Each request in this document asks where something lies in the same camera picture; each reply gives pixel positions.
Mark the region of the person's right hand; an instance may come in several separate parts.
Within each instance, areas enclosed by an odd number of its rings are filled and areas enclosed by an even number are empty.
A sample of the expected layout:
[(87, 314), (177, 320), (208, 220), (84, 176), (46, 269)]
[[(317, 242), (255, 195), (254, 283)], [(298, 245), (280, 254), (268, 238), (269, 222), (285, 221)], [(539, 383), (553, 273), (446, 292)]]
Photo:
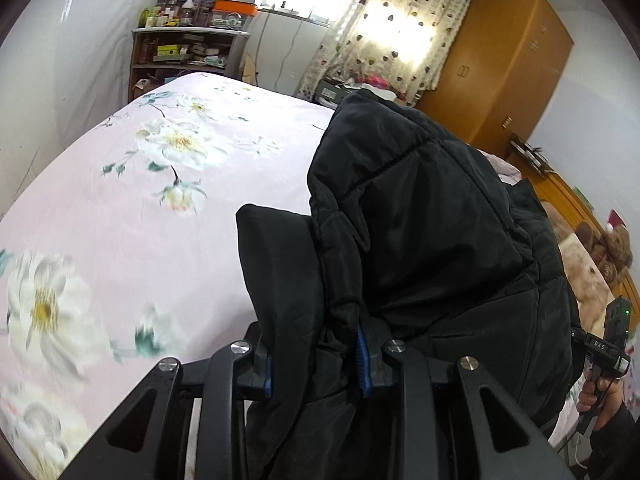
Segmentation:
[(623, 400), (623, 386), (620, 378), (600, 377), (594, 380), (590, 370), (586, 375), (582, 391), (578, 394), (577, 411), (589, 413), (596, 410), (598, 417), (592, 430), (598, 431), (617, 414)]

